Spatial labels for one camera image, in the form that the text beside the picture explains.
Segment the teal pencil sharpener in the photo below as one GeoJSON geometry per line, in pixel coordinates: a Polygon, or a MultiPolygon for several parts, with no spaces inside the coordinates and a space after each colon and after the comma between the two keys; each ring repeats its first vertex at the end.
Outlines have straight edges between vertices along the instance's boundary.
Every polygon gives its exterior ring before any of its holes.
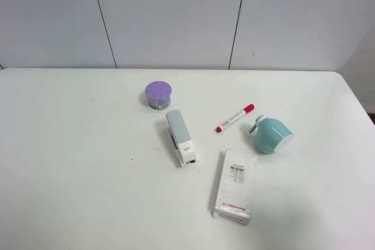
{"type": "Polygon", "coordinates": [[[294,134],[281,121],[264,115],[260,115],[255,120],[255,124],[248,133],[252,134],[255,130],[257,130],[255,147],[268,155],[280,151],[294,137],[294,134]]]}

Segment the white grey stapler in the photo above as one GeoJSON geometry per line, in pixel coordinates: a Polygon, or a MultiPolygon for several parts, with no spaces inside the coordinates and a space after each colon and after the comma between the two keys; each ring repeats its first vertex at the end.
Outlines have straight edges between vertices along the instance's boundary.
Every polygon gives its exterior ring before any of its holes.
{"type": "Polygon", "coordinates": [[[196,148],[178,109],[166,113],[168,127],[165,129],[180,167],[198,162],[196,148]]]}

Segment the purple round container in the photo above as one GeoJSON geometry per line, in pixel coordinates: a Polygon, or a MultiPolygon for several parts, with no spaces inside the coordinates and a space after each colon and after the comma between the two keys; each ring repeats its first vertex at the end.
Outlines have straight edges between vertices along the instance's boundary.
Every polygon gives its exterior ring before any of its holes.
{"type": "Polygon", "coordinates": [[[145,88],[148,104],[155,110],[163,110],[171,104],[172,87],[164,81],[154,81],[145,88]]]}

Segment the red white marker pen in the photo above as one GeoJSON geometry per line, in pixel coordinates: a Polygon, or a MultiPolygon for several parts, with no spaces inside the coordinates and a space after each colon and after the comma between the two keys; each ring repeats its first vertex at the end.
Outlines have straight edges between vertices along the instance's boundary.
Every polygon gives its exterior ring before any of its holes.
{"type": "Polygon", "coordinates": [[[230,117],[229,119],[227,119],[226,121],[224,121],[223,123],[221,123],[215,129],[215,131],[217,133],[223,132],[224,130],[226,130],[227,128],[229,128],[230,126],[232,126],[232,124],[234,124],[239,119],[241,119],[243,116],[247,115],[249,112],[251,112],[252,110],[254,110],[254,108],[255,108],[255,106],[253,104],[250,104],[250,105],[246,106],[244,109],[242,109],[241,111],[237,112],[232,117],[230,117]]]}

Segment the white cardboard box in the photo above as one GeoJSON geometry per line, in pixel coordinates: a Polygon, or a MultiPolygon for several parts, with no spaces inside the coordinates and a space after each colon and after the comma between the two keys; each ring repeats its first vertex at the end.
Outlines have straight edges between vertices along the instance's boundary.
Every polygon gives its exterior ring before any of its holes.
{"type": "Polygon", "coordinates": [[[226,150],[213,209],[214,217],[227,218],[242,225],[249,224],[256,170],[256,156],[226,150]]]}

